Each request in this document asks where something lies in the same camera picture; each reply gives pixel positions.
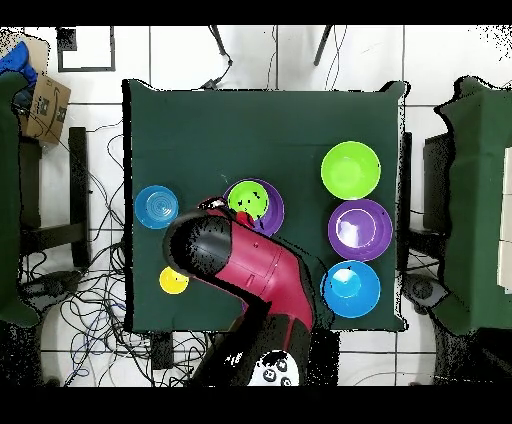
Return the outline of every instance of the cable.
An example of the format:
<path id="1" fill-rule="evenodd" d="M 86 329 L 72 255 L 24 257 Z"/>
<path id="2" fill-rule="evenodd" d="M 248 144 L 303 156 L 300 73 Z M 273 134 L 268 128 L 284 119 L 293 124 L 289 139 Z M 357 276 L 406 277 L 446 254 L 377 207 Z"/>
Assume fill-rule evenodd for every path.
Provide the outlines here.
<path id="1" fill-rule="evenodd" d="M 98 127 L 96 128 L 95 130 L 90 130 L 90 131 L 86 131 L 86 132 L 96 132 L 98 130 L 101 130 L 103 128 L 113 128 L 113 127 L 117 127 L 121 122 L 123 122 L 123 120 L 121 119 L 117 124 L 111 124 L 111 125 L 102 125 L 101 127 Z"/>
<path id="2" fill-rule="evenodd" d="M 268 85 L 270 84 L 270 70 L 272 69 L 272 61 L 274 60 L 274 56 L 276 55 L 277 53 L 277 41 L 276 41 L 276 37 L 274 36 L 274 32 L 276 30 L 276 25 L 274 25 L 272 27 L 272 38 L 274 39 L 274 43 L 276 45 L 276 50 L 274 51 L 274 54 L 272 55 L 272 57 L 270 58 L 270 64 L 268 65 L 268 72 L 267 72 L 267 86 L 265 87 L 265 90 L 268 90 Z"/>
<path id="3" fill-rule="evenodd" d="M 406 271 L 414 271 L 416 269 L 429 268 L 429 267 L 434 266 L 434 265 L 439 265 L 439 261 L 432 262 L 431 264 L 427 264 L 427 265 L 415 266 L 415 267 L 412 267 L 412 268 L 407 268 Z"/>
<path id="4" fill-rule="evenodd" d="M 432 378 L 438 378 L 440 380 L 446 380 L 446 381 L 464 381 L 464 382 L 467 382 L 467 383 L 491 383 L 492 381 L 485 381 L 485 380 L 469 380 L 469 379 L 466 379 L 466 378 L 462 378 L 462 379 L 458 379 L 458 378 L 449 378 L 449 377 L 442 377 L 440 375 L 435 375 L 435 374 L 429 374 L 429 373 L 423 373 L 423 372 L 402 372 L 402 371 L 388 371 L 388 372 L 377 372 L 375 374 L 372 374 L 372 375 L 369 375 L 361 380 L 359 380 L 356 384 L 354 384 L 354 386 L 357 386 L 358 384 L 362 383 L 363 381 L 366 381 L 370 378 L 373 378 L 373 377 L 377 377 L 379 375 L 389 375 L 389 374 L 401 374 L 401 375 L 425 375 L 425 376 L 429 376 L 429 377 L 432 377 Z"/>
<path id="5" fill-rule="evenodd" d="M 413 269 L 423 269 L 423 268 L 426 268 L 426 270 L 428 272 L 430 272 L 430 274 L 432 274 L 432 276 L 437 280 L 437 275 L 434 274 L 431 270 L 430 270 L 430 267 L 431 266 L 434 266 L 434 265 L 438 265 L 439 264 L 439 261 L 438 262 L 434 262 L 434 263 L 431 263 L 431 264 L 425 264 L 425 262 L 423 262 L 418 256 L 416 256 L 414 253 L 411 253 L 409 252 L 410 255 L 414 256 L 416 258 L 416 260 L 421 264 L 423 265 L 422 267 L 418 267 L 418 268 L 410 268 L 410 269 L 407 269 L 407 271 L 412 271 Z"/>
<path id="6" fill-rule="evenodd" d="M 42 122 L 39 117 L 34 115 L 29 111 L 30 115 L 34 117 L 35 121 L 38 122 L 39 126 L 41 127 L 41 130 L 43 130 L 43 126 L 48 128 L 44 122 Z M 109 126 L 103 126 L 99 127 L 94 131 L 97 131 L 101 128 L 106 128 Z M 65 146 L 59 138 L 51 131 L 49 132 L 55 137 L 55 139 L 61 144 L 70 155 L 73 155 L 73 153 Z M 114 136 L 112 139 L 109 140 L 107 144 L 107 152 L 109 156 L 114 160 L 118 166 L 122 168 L 122 165 L 110 154 L 109 145 L 110 143 L 117 137 L 120 137 L 122 134 L 119 134 L 117 136 Z M 97 177 L 95 177 L 93 174 L 91 174 L 85 165 L 81 163 L 80 160 L 77 159 L 77 162 L 81 165 L 83 170 L 89 175 L 89 177 L 93 180 L 94 184 L 98 187 L 98 190 L 100 191 L 104 201 L 105 201 L 105 207 L 107 209 L 107 213 L 102 220 L 102 223 L 100 225 L 100 229 L 103 227 L 104 223 L 106 222 L 107 218 L 110 218 L 110 224 L 111 228 L 113 226 L 113 221 L 116 221 L 122 228 L 124 228 L 124 222 L 118 217 L 118 215 L 115 213 L 115 211 L 112 210 L 112 201 L 116 194 L 119 192 L 121 187 L 123 186 L 123 183 L 118 187 L 118 189 L 114 192 L 112 195 L 110 201 L 107 196 L 107 192 L 101 181 Z M 112 231 L 110 232 L 110 245 L 101 249 L 96 253 L 96 255 L 92 258 L 90 265 L 82 270 L 83 277 L 86 277 L 88 274 L 91 273 L 98 273 L 101 272 L 100 275 L 97 275 L 95 277 L 88 276 L 87 278 L 82 278 L 80 280 L 80 285 L 84 285 L 85 283 L 92 282 L 92 285 L 90 285 L 86 289 L 80 289 L 77 290 L 77 292 L 72 293 L 68 299 L 63 301 L 60 304 L 60 314 L 64 322 L 66 322 L 71 328 L 76 330 L 75 335 L 73 336 L 71 340 L 71 347 L 70 347 L 70 355 L 71 355 L 71 361 L 73 364 L 73 371 L 70 373 L 70 375 L 66 378 L 66 381 L 64 382 L 65 387 L 69 387 L 74 378 L 76 377 L 87 377 L 92 374 L 93 378 L 93 384 L 94 386 L 100 386 L 102 382 L 102 378 L 104 377 L 104 374 L 100 376 L 99 381 L 96 380 L 96 372 L 93 367 L 93 363 L 91 361 L 90 355 L 98 355 L 98 354 L 104 354 L 104 353 L 110 353 L 111 357 L 115 357 L 115 359 L 112 361 L 111 364 L 109 364 L 109 368 L 106 370 L 110 375 L 110 379 L 112 380 L 111 375 L 111 368 L 115 361 L 118 359 L 118 357 L 123 358 L 132 358 L 135 362 L 135 365 L 138 369 L 138 371 L 141 373 L 141 375 L 150 382 L 152 387 L 168 387 L 169 385 L 165 383 L 162 379 L 162 381 L 155 381 L 153 376 L 153 368 L 151 367 L 151 376 L 149 375 L 148 366 L 149 366 L 149 360 L 150 360 L 150 350 L 149 350 L 149 343 L 150 341 L 144 336 L 140 336 L 140 340 L 132 340 L 133 333 L 128 333 L 123 330 L 123 323 L 121 322 L 122 316 L 118 316 L 116 314 L 117 311 L 126 312 L 126 306 L 124 304 L 124 299 L 119 298 L 118 296 L 114 295 L 112 293 L 112 289 L 115 287 L 116 284 L 119 282 L 124 283 L 124 259 L 121 254 L 121 242 L 114 243 L 113 242 L 113 236 Z M 106 252 L 109 252 L 109 263 L 108 263 L 108 269 L 107 270 L 90 270 L 91 266 L 100 258 L 102 257 Z M 27 277 L 34 278 L 36 274 L 41 275 L 40 273 L 35 272 L 35 269 L 40 266 L 44 261 L 47 259 L 47 256 L 44 252 L 41 252 L 44 255 L 44 259 L 37 263 L 32 270 L 30 270 L 30 264 L 29 264 L 29 258 L 27 256 Z M 81 311 L 80 305 L 88 305 L 88 307 L 93 306 L 94 309 L 92 311 L 88 311 L 87 313 L 84 313 Z M 82 328 L 77 327 L 77 325 L 72 324 L 69 319 L 66 317 L 66 314 L 64 313 L 64 309 L 68 307 L 69 313 L 76 316 L 79 319 L 79 325 L 82 326 Z M 90 320 L 90 317 L 93 317 L 92 322 L 88 323 L 87 320 Z M 206 336 L 206 333 L 203 333 L 204 335 L 204 341 L 199 339 L 197 336 L 195 336 L 193 333 L 190 333 L 192 337 L 189 339 L 183 341 L 182 343 L 179 343 L 177 346 L 184 344 L 185 342 L 189 340 L 196 340 L 200 345 L 201 348 L 204 349 L 204 352 L 201 353 L 199 349 L 195 346 L 192 346 L 187 355 L 186 361 L 180 361 L 175 364 L 173 364 L 173 367 L 176 367 L 176 369 L 183 371 L 184 375 L 180 379 L 176 379 L 175 377 L 171 377 L 169 382 L 173 384 L 173 386 L 176 386 L 180 383 L 183 383 L 190 379 L 192 374 L 193 367 L 190 365 L 191 361 L 194 360 L 200 360 L 206 353 L 206 350 L 208 349 L 208 339 Z M 74 349 L 75 342 L 78 337 L 82 337 L 82 343 L 81 346 L 78 349 Z M 120 348 L 124 349 L 126 352 L 125 354 L 120 353 Z M 196 357 L 192 357 L 192 351 L 195 351 L 198 353 Z M 141 366 L 138 363 L 138 360 L 145 360 L 146 362 L 146 369 L 143 370 Z M 87 368 L 84 367 L 85 362 L 89 363 L 89 367 L 91 371 L 89 371 Z"/>
<path id="7" fill-rule="evenodd" d="M 347 34 L 347 28 L 348 28 L 348 25 L 345 25 L 345 31 L 343 32 L 343 38 L 341 39 L 341 43 L 338 46 L 338 39 L 336 36 L 336 25 L 334 25 L 334 43 L 336 45 L 336 54 L 334 55 L 334 58 L 332 59 L 331 66 L 329 68 L 329 72 L 327 73 L 327 78 L 325 79 L 324 90 L 327 90 L 327 82 L 329 81 L 329 76 L 331 75 L 331 70 L 334 65 L 334 61 L 336 59 L 338 59 L 338 71 L 336 72 L 336 77 L 334 78 L 334 82 L 332 83 L 331 90 L 334 89 L 334 85 L 336 84 L 336 80 L 338 79 L 338 74 L 340 71 L 340 48 L 343 45 L 343 41 L 345 41 L 345 35 Z"/>
<path id="8" fill-rule="evenodd" d="M 208 30 L 212 34 L 213 38 L 215 38 L 215 41 L 218 42 L 217 37 L 215 37 L 215 34 L 213 33 L 211 25 L 208 25 Z M 226 71 L 220 77 L 215 78 L 213 81 L 209 80 L 209 81 L 205 82 L 201 87 L 199 87 L 199 89 L 214 88 L 217 84 L 219 84 L 222 81 L 222 79 L 226 76 L 228 71 L 231 69 L 231 66 L 233 66 L 233 60 L 231 59 L 231 56 L 229 55 L 229 53 L 226 50 L 224 50 L 224 52 L 226 53 L 226 56 L 228 57 L 228 67 L 227 67 Z"/>

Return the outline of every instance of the green bowl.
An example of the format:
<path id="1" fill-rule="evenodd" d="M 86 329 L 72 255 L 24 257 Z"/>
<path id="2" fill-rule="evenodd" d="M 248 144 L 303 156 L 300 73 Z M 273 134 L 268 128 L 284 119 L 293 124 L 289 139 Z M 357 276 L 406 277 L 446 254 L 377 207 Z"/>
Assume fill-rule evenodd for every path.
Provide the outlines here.
<path id="1" fill-rule="evenodd" d="M 366 144 L 345 141 L 325 155 L 322 182 L 331 194 L 343 200 L 368 196 L 380 179 L 380 161 Z"/>

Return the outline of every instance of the green cloth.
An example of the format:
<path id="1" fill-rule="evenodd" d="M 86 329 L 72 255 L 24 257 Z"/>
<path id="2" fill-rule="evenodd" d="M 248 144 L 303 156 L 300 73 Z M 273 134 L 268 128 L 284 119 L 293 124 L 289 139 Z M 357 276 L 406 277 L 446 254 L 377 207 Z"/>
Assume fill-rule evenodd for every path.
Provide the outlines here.
<path id="1" fill-rule="evenodd" d="M 497 285 L 505 148 L 512 146 L 512 92 L 476 78 L 439 108 L 452 128 L 452 232 L 444 282 L 452 292 L 434 313 L 457 335 L 479 328 L 512 328 L 512 295 Z"/>
<path id="2" fill-rule="evenodd" d="M 343 260 L 327 237 L 329 216 L 342 201 L 323 186 L 320 165 L 333 146 L 355 140 L 379 156 L 382 175 L 369 198 L 394 218 L 402 82 L 375 93 L 155 91 L 136 80 L 129 87 L 133 202 L 140 190 L 159 184 L 176 194 L 183 212 L 223 195 L 242 178 L 263 179 L 285 205 L 276 236 L 330 268 Z M 134 331 L 227 330 L 242 312 L 237 298 L 195 280 L 180 295 L 160 288 L 164 233 L 134 216 Z M 316 259 L 302 256 L 319 292 L 324 271 Z M 394 315 L 395 258 L 393 239 L 382 256 L 368 262 L 381 281 L 379 303 L 362 318 L 337 317 L 333 329 L 404 329 Z M 318 306 L 325 308 L 323 302 Z"/>
<path id="3" fill-rule="evenodd" d="M 20 327 L 39 322 L 35 310 L 18 297 L 17 280 L 20 268 L 20 171 L 18 118 L 11 110 L 14 94 L 27 82 L 17 72 L 0 74 L 0 320 Z"/>

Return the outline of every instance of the white tile floor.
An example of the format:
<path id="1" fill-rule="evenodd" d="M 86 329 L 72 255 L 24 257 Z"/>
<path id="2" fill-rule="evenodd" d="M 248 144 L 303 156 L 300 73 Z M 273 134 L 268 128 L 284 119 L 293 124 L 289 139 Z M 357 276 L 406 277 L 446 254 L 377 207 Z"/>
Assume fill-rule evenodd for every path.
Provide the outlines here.
<path id="1" fill-rule="evenodd" d="M 59 73 L 57 66 L 56 31 L 54 28 L 25 28 L 50 44 L 48 74 L 71 88 L 70 106 L 61 140 L 67 143 L 70 126 L 85 126 L 88 130 L 121 120 L 121 80 L 138 78 L 158 89 L 197 88 L 226 69 L 226 58 L 219 55 L 215 40 L 206 27 L 121 27 L 116 26 L 115 72 Z M 219 26 L 224 45 L 234 64 L 221 88 L 275 89 L 275 66 L 268 73 L 275 50 L 272 26 Z M 279 26 L 279 89 L 324 90 L 326 76 L 336 51 L 331 32 L 322 61 L 313 66 L 316 48 L 323 26 Z M 338 44 L 345 26 L 336 27 Z M 109 31 L 107 27 L 78 27 L 77 52 L 64 52 L 64 66 L 109 66 Z M 433 106 L 448 101 L 453 95 L 454 81 L 464 75 L 477 75 L 495 86 L 512 80 L 511 47 L 499 28 L 469 26 L 348 26 L 340 48 L 340 71 L 334 88 L 374 91 L 390 80 L 405 80 L 411 84 L 406 98 L 406 130 L 413 134 L 413 173 L 411 208 L 423 210 L 422 148 L 425 138 L 446 131 Z M 334 64 L 327 87 L 333 85 Z M 110 199 L 122 183 L 121 169 L 106 153 L 112 137 L 121 134 L 120 125 L 89 133 L 90 171 L 99 178 Z M 122 160 L 121 138 L 110 145 L 117 160 Z M 68 154 L 55 146 L 45 148 L 41 166 L 41 214 L 43 225 L 69 221 Z M 98 189 L 92 185 L 90 219 L 93 229 L 99 228 L 106 212 Z M 122 191 L 116 195 L 113 209 L 124 219 Z M 421 216 L 411 214 L 412 226 L 421 228 Z M 119 229 L 115 222 L 105 223 L 106 229 Z M 120 231 L 91 231 L 93 254 L 102 247 L 119 241 Z M 49 260 L 40 267 L 45 273 L 71 268 L 67 246 L 47 251 Z M 29 258 L 37 263 L 40 255 Z M 107 257 L 95 263 L 93 270 L 108 268 Z M 124 296 L 122 285 L 118 294 Z M 64 316 L 76 326 L 80 323 L 69 305 Z M 340 341 L 340 385 L 407 385 L 409 382 L 429 384 L 435 361 L 435 341 L 428 317 L 417 315 L 405 299 L 401 314 L 408 329 L 399 334 L 386 332 L 342 332 Z M 76 331 L 60 316 L 59 307 L 50 311 L 45 321 L 42 349 L 47 377 L 64 381 L 73 370 L 70 346 Z M 181 340 L 185 335 L 177 335 Z M 75 340 L 73 349 L 80 347 Z M 111 361 L 108 353 L 91 355 L 83 371 L 88 376 L 76 377 L 72 386 L 97 385 L 100 375 Z M 162 378 L 163 371 L 155 377 Z M 175 377 L 180 372 L 173 370 Z M 139 373 L 133 359 L 115 363 L 111 375 L 104 377 L 102 386 L 145 386 L 149 382 Z"/>

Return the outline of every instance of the green table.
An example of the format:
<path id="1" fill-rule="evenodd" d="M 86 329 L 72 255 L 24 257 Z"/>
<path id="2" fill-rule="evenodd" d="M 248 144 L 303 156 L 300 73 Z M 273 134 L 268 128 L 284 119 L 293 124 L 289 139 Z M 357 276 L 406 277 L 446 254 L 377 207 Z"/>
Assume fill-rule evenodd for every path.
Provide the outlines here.
<path id="1" fill-rule="evenodd" d="M 444 284 L 450 296 L 434 314 L 452 333 L 512 328 L 512 295 L 497 285 L 505 148 L 512 146 L 512 92 L 460 78 L 438 107 L 455 142 L 450 167 L 451 235 Z"/>
<path id="2" fill-rule="evenodd" d="M 125 163 L 131 161 L 125 169 L 125 181 L 131 182 L 127 208 L 133 208 L 137 194 L 148 185 L 170 188 L 180 210 L 186 211 L 207 197 L 223 195 L 239 179 L 266 180 L 285 204 L 276 236 L 312 255 L 303 258 L 319 291 L 324 271 L 314 256 L 327 268 L 343 260 L 327 238 L 329 216 L 341 200 L 323 186 L 320 164 L 330 148 L 356 140 L 372 147 L 382 164 L 380 182 L 369 198 L 394 218 L 402 82 L 371 93 L 190 92 L 155 91 L 129 80 L 123 92 Z M 133 219 L 133 285 L 128 289 L 133 290 L 133 299 L 128 296 L 133 300 L 133 330 L 227 330 L 242 311 L 237 298 L 194 280 L 180 295 L 160 288 L 159 274 L 166 266 L 164 232 Z M 382 285 L 375 309 L 358 319 L 337 317 L 332 329 L 404 329 L 394 314 L 395 258 L 393 240 L 383 255 L 369 262 Z M 317 306 L 325 311 L 322 302 Z"/>

